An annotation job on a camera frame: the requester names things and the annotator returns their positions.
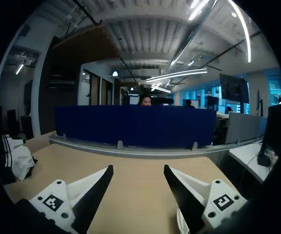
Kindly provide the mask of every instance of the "led light strip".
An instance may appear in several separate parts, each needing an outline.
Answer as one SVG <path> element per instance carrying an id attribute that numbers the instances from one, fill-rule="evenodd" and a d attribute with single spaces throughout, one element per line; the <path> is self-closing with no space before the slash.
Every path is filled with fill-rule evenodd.
<path id="1" fill-rule="evenodd" d="M 209 2 L 209 0 L 203 0 L 203 2 L 201 2 L 196 8 L 195 10 L 192 12 L 192 14 L 189 17 L 189 20 L 193 20 L 198 14 L 199 12 L 202 10 L 202 8 L 205 7 L 205 5 Z"/>
<path id="2" fill-rule="evenodd" d="M 167 82 L 167 84 L 165 85 L 165 87 L 167 87 L 167 86 L 170 84 L 170 82 L 171 82 L 171 80 L 169 80 L 169 81 Z"/>
<path id="3" fill-rule="evenodd" d="M 170 73 L 170 74 L 166 74 L 166 75 L 162 75 L 162 76 L 155 76 L 155 77 L 151 77 L 151 78 L 149 78 L 149 79 L 146 79 L 146 82 L 147 82 L 148 80 L 153 80 L 153 79 L 157 79 L 157 78 L 160 78 L 160 77 L 172 76 L 172 75 L 180 74 L 180 73 L 190 73 L 190 72 L 194 72 L 194 71 L 204 71 L 204 70 L 206 70 L 206 68 L 195 69 L 195 70 L 188 70 L 188 71 L 180 71 L 180 72 Z"/>
<path id="4" fill-rule="evenodd" d="M 159 84 L 157 84 L 156 86 L 153 86 L 151 91 L 154 91 L 156 88 L 158 88 L 160 85 L 162 84 L 162 82 L 160 82 Z"/>
<path id="5" fill-rule="evenodd" d="M 190 63 L 187 64 L 187 66 L 192 65 L 195 62 L 195 60 L 191 61 Z"/>
<path id="6" fill-rule="evenodd" d="M 191 72 L 191 73 L 185 73 L 185 74 L 178 74 L 174 76 L 167 76 L 167 77 L 161 77 L 153 80 L 146 80 L 146 83 L 157 81 L 157 80 L 163 80 L 163 79 L 169 79 L 173 77 L 179 77 L 179 76 L 188 76 L 188 75 L 194 75 L 194 74 L 202 74 L 202 73 L 208 73 L 207 71 L 197 71 L 197 72 Z"/>
<path id="7" fill-rule="evenodd" d="M 16 71 L 16 75 L 18 75 L 18 73 L 21 71 L 21 69 L 23 68 L 23 66 L 24 66 L 24 64 L 22 63 L 22 64 L 18 67 L 18 69 L 17 69 L 17 71 Z"/>
<path id="8" fill-rule="evenodd" d="M 160 90 L 160 91 L 164 91 L 164 92 L 167 92 L 167 93 L 171 93 L 170 90 L 167 90 L 167 89 L 163 89 L 163 88 L 159 88 L 159 87 L 155 87 L 157 90 Z"/>
<path id="9" fill-rule="evenodd" d="M 238 6 L 232 1 L 232 0 L 228 0 L 228 2 L 231 4 L 231 6 L 234 8 L 234 10 L 236 11 L 239 19 L 240 19 L 240 22 L 241 22 L 241 25 L 242 25 L 242 28 L 244 29 L 244 32 L 245 32 L 245 40 L 247 42 L 247 50 L 248 50 L 248 62 L 251 62 L 251 47 L 250 47 L 250 37 L 249 37 L 249 32 L 248 32 L 248 28 L 247 28 L 247 25 L 245 24 L 245 19 L 244 17 L 242 16 L 241 14 L 241 11 L 240 9 L 238 8 Z"/>

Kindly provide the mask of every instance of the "blue fabric divider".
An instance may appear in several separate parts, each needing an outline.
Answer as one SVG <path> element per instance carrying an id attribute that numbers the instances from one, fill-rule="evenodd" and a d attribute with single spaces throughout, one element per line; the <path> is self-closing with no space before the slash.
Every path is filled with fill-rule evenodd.
<path id="1" fill-rule="evenodd" d="M 142 147 L 210 145 L 216 112 L 181 106 L 59 106 L 57 135 Z"/>

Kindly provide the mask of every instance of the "computer monitor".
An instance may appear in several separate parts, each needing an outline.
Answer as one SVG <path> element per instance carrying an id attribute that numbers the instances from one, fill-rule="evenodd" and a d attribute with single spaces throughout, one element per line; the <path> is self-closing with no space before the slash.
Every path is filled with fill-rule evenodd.
<path id="1" fill-rule="evenodd" d="M 218 107 L 218 111 L 221 112 L 222 114 L 225 113 L 225 109 L 226 109 L 226 106 L 219 106 Z"/>
<path id="2" fill-rule="evenodd" d="M 244 103 L 249 103 L 247 82 L 243 78 L 237 78 L 220 74 L 222 98 L 240 102 L 240 112 L 244 112 Z"/>
<path id="3" fill-rule="evenodd" d="M 258 164 L 265 167 L 270 166 L 270 159 L 265 155 L 267 148 L 273 150 L 276 155 L 281 152 L 281 104 L 269 107 L 266 130 L 258 153 Z"/>
<path id="4" fill-rule="evenodd" d="M 219 98 L 218 97 L 212 97 L 207 96 L 207 107 L 208 109 L 213 109 L 215 111 L 219 110 Z"/>

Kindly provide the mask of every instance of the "wooden desk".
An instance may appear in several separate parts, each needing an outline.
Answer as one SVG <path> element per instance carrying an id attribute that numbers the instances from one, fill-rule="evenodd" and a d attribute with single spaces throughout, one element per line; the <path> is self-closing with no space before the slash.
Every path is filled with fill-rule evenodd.
<path id="1" fill-rule="evenodd" d="M 205 182 L 222 179 L 233 186 L 208 158 L 150 160 L 93 154 L 53 144 L 33 154 L 38 163 L 31 178 L 6 187 L 16 202 L 31 199 L 56 179 L 67 184 L 112 164 L 114 175 L 89 232 L 178 233 L 177 203 L 164 177 L 168 164 Z"/>

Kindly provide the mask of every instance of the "cable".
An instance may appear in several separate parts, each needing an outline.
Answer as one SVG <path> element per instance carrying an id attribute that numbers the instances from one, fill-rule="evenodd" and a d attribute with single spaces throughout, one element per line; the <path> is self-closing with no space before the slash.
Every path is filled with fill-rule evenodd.
<path id="1" fill-rule="evenodd" d="M 8 149 L 7 149 L 7 144 L 6 144 L 6 139 L 5 139 L 5 135 L 2 134 L 2 141 L 3 141 L 3 147 L 5 147 L 6 149 L 6 154 L 7 154 L 7 166 L 8 166 Z"/>
<path id="2" fill-rule="evenodd" d="M 11 154 L 11 148 L 9 146 L 7 138 L 6 138 L 6 142 L 7 142 L 8 148 L 9 148 L 9 153 Z"/>
<path id="3" fill-rule="evenodd" d="M 246 164 L 246 166 L 249 165 L 249 163 L 250 163 L 256 156 L 254 156 L 253 158 L 251 158 L 250 161 Z M 240 190 L 242 190 L 242 181 L 244 180 L 244 176 L 245 176 L 245 171 L 246 171 L 246 170 L 247 170 L 247 169 L 245 168 L 245 169 L 244 169 L 244 172 L 242 173 L 242 176 L 241 176 L 241 178 L 240 178 L 240 182 L 239 182 Z"/>

